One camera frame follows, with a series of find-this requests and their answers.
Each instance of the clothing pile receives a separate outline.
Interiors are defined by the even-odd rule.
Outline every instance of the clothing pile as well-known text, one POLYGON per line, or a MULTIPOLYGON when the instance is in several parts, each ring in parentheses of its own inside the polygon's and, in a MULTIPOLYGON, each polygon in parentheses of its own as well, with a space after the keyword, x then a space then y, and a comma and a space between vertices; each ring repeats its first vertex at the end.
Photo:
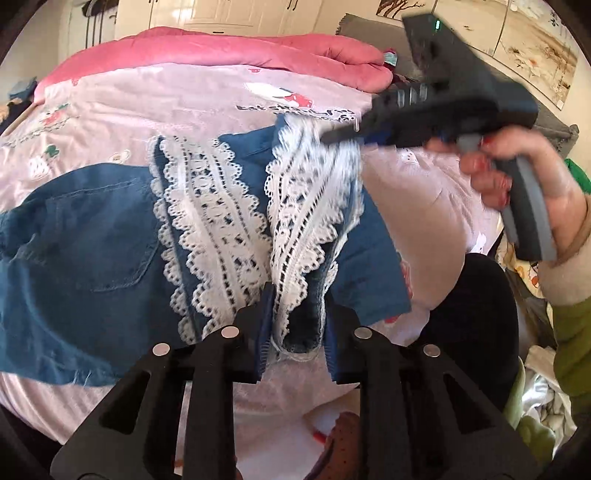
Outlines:
POLYGON ((329 289, 363 325, 410 311, 359 146, 324 146, 326 125, 160 137, 149 167, 81 168, 0 215, 0 370, 110 385, 154 344, 231 324, 267 281, 270 361, 317 355, 329 289))

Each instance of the metal rivet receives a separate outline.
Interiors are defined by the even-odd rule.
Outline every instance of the metal rivet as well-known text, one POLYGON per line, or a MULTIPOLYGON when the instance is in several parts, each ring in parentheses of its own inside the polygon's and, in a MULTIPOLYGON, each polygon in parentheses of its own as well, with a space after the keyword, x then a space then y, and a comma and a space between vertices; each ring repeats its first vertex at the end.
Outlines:
POLYGON ((362 340, 367 340, 371 338, 371 330, 367 327, 359 327, 355 329, 355 336, 357 338, 361 338, 362 340))
POLYGON ((159 343, 158 345, 154 345, 152 348, 152 353, 156 356, 164 356, 170 351, 170 345, 167 343, 159 343))
POLYGON ((240 330, 237 327, 234 327, 234 325, 230 325, 229 327, 224 327, 222 330, 222 336, 224 338, 236 338, 239 333, 240 333, 240 330))
POLYGON ((429 343, 423 347, 423 353, 432 358, 437 358, 441 355, 441 349, 437 345, 429 343))

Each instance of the blue denim fabric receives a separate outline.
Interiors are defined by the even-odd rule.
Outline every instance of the blue denim fabric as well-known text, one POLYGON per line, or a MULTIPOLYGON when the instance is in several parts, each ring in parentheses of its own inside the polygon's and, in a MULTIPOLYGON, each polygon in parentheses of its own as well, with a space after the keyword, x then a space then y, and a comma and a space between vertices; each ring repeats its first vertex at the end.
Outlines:
MULTIPOLYGON (((235 153, 241 181, 262 213, 268 204, 265 168, 282 122, 220 137, 235 153)), ((166 162, 156 147, 160 173, 166 162)), ((184 345, 180 318, 170 307, 175 287, 163 274, 151 180, 145 167, 94 165, 52 180, 0 214, 1 371, 54 384, 109 385, 154 344, 184 345)), ((349 206, 345 218, 350 214, 349 206)), ((336 226, 339 235, 343 225, 336 226)), ((199 280, 186 267, 189 252, 178 245, 179 234, 173 228, 190 301, 199 280)), ((288 341, 294 352, 319 341, 320 288, 335 244, 323 248, 326 261, 307 275, 308 298, 292 314, 288 341)), ((337 261, 333 296, 354 308, 364 325, 410 309, 398 254, 367 194, 360 224, 337 261)), ((195 311, 190 316, 200 332, 207 318, 195 311)))
POLYGON ((0 215, 0 370, 108 385, 155 343, 183 346, 150 180, 90 166, 0 215))

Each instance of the bed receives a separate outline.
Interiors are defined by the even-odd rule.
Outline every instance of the bed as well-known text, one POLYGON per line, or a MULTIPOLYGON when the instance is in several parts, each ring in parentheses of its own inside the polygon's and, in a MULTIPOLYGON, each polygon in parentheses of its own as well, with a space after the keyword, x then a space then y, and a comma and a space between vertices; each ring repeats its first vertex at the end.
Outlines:
MULTIPOLYGON (((35 104, 0 137, 0 210, 82 167, 146 166, 155 136, 208 140, 268 127, 278 113, 350 122, 370 105, 371 93, 391 81, 381 58, 376 48, 346 37, 257 39, 169 28, 90 48, 42 80, 35 104)), ((455 285, 465 253, 492 245, 499 215, 482 206, 453 155, 368 147, 362 177, 402 257, 412 305, 409 313, 373 327, 408 345, 455 285)), ((0 374, 0 403, 60 443, 109 389, 0 374)), ((350 408, 343 406, 350 397, 342 400, 355 396, 350 391, 330 382, 322 354, 276 365, 256 388, 237 385, 243 476, 305 476, 321 447, 303 415, 341 399, 323 407, 318 425, 326 426, 326 419, 350 408), (278 456, 294 441, 298 453, 278 456), (261 462, 268 464, 264 471, 261 462)))

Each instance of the beige cuff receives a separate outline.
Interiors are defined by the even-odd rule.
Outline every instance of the beige cuff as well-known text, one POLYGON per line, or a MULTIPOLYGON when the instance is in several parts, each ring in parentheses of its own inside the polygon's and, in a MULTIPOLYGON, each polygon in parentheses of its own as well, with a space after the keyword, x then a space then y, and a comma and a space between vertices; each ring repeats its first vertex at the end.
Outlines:
POLYGON ((547 300, 556 306, 575 305, 591 296, 591 197, 587 216, 573 243, 556 262, 541 262, 540 286, 547 300))

